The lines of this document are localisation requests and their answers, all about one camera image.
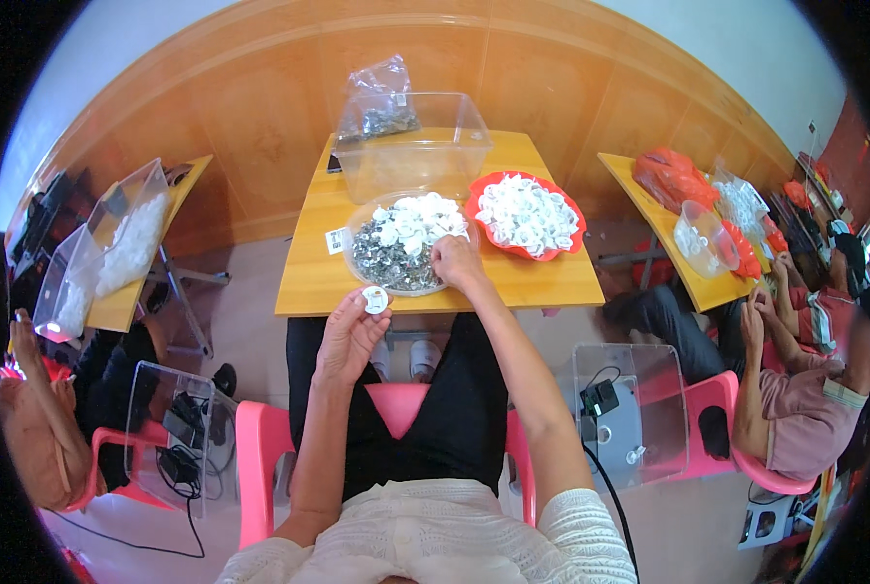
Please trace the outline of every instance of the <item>barcode label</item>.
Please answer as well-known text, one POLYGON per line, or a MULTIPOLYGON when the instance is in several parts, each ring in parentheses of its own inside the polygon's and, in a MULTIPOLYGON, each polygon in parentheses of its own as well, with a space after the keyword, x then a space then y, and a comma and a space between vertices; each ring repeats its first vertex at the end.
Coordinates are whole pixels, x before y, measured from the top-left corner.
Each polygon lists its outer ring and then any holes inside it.
POLYGON ((325 234, 325 242, 327 243, 327 254, 334 255, 344 251, 344 230, 346 227, 329 231, 325 234))

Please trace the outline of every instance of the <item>black pants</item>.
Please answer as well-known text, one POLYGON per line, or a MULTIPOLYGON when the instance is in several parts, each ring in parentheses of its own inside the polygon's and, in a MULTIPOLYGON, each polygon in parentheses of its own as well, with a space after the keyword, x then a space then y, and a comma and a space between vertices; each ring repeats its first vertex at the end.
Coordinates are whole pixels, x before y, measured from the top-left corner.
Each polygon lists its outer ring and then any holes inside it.
MULTIPOLYGON (((324 318, 289 319, 289 426, 299 450, 324 318)), ((364 387, 379 383, 367 364, 347 423, 344 498, 388 480, 473 478, 497 494, 506 443, 506 384, 481 321, 458 314, 413 426, 401 440, 386 428, 364 387)))
MULTIPOLYGON (((146 327, 135 322, 128 333, 96 330, 91 342, 75 362, 75 421, 91 445, 91 435, 98 428, 125 432, 130 426, 140 428, 149 417, 149 403, 156 383, 146 376, 133 388, 137 363, 157 363, 153 339, 146 327), (133 404, 130 390, 133 389, 133 404)), ((124 469, 124 447, 105 444, 98 452, 98 466, 108 492, 129 483, 124 469)))
POLYGON ((664 339, 678 352, 682 376, 690 385, 730 370, 743 377, 746 348, 740 332, 743 298, 708 315, 717 323, 717 344, 701 332, 687 292, 660 284, 649 290, 620 294, 603 307, 607 321, 664 339))

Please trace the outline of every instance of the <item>white lace top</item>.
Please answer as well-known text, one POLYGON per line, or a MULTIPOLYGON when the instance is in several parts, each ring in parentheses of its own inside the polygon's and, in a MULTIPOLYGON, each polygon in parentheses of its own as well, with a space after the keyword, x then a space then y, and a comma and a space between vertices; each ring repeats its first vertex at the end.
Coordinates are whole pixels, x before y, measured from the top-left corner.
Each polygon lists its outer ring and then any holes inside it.
POLYGON ((341 518, 299 547, 270 537, 234 554, 218 582, 378 584, 636 582, 627 547, 597 493, 565 491, 535 529, 502 514, 475 480, 388 482, 344 503, 341 518))

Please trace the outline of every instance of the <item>white slipper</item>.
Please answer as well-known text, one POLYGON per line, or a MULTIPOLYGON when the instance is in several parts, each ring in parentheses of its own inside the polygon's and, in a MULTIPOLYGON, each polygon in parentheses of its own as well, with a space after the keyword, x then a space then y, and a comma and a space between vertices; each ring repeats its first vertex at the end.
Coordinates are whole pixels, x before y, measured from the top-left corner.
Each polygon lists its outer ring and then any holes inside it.
POLYGON ((389 381, 389 347, 386 346, 386 341, 381 340, 373 347, 370 361, 377 373, 389 381))
POLYGON ((441 350, 431 341, 416 341, 409 347, 409 377, 421 373, 431 380, 435 367, 441 361, 441 350))

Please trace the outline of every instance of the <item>white wall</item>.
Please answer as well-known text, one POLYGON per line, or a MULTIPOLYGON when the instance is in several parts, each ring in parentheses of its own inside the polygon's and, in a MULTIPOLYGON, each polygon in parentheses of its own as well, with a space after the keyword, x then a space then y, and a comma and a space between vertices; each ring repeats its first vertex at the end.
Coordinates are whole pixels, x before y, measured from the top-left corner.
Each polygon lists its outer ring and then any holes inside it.
MULTIPOLYGON (((159 42, 237 0, 91 0, 45 64, 0 168, 0 228, 36 167, 98 92, 159 42)), ((598 0, 653 29, 716 72, 793 154, 815 155, 847 93, 837 66, 790 0, 598 0)))
POLYGON ((595 0, 651 28, 721 77, 779 134, 819 156, 838 123, 847 87, 791 0, 595 0))
POLYGON ((0 165, 0 228, 33 172, 111 80, 160 42, 237 0, 91 0, 45 63, 0 165))

